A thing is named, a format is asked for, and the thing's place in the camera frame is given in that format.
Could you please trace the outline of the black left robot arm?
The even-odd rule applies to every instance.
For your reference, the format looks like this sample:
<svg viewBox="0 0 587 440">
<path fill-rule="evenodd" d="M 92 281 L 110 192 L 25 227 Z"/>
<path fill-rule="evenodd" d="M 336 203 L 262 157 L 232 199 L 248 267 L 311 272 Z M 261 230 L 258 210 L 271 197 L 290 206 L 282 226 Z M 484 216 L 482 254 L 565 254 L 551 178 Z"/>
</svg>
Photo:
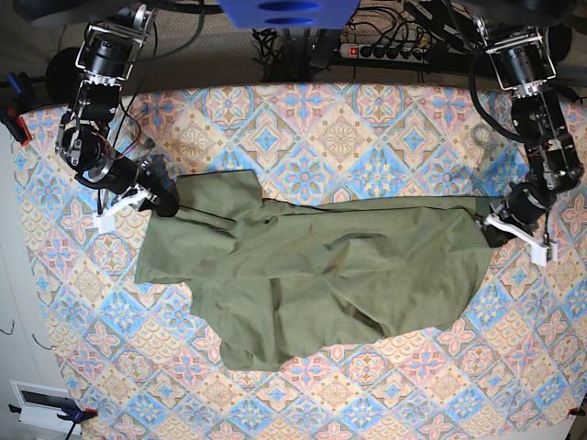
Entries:
<svg viewBox="0 0 587 440">
<path fill-rule="evenodd" d="M 471 100 L 488 125 L 503 137 L 524 146 L 529 171 L 514 183 L 504 198 L 482 221 L 482 232 L 492 248 L 498 248 L 518 232 L 532 234 L 538 220 L 549 213 L 557 196 L 581 183 L 583 165 L 567 129 L 557 92 L 548 82 L 556 77 L 543 32 L 538 27 L 488 25 L 475 16 L 480 36 L 471 60 Z M 504 128 L 482 107 L 476 73 L 488 59 L 502 90 L 512 93 L 514 131 Z"/>
</svg>

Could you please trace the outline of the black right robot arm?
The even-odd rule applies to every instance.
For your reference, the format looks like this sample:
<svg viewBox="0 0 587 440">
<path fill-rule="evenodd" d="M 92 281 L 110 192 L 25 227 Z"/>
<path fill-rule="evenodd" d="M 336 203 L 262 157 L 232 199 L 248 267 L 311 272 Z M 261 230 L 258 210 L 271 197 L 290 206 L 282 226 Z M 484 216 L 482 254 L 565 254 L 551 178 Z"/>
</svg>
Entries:
<svg viewBox="0 0 587 440">
<path fill-rule="evenodd" d="M 55 152 L 76 181 L 98 192 L 100 217 L 126 205 L 160 217 L 173 217 L 179 209 L 179 196 L 147 159 L 130 159 L 108 139 L 123 82 L 154 29 L 156 14 L 156 7 L 138 4 L 90 23 L 74 61 L 81 78 L 61 117 Z"/>
</svg>

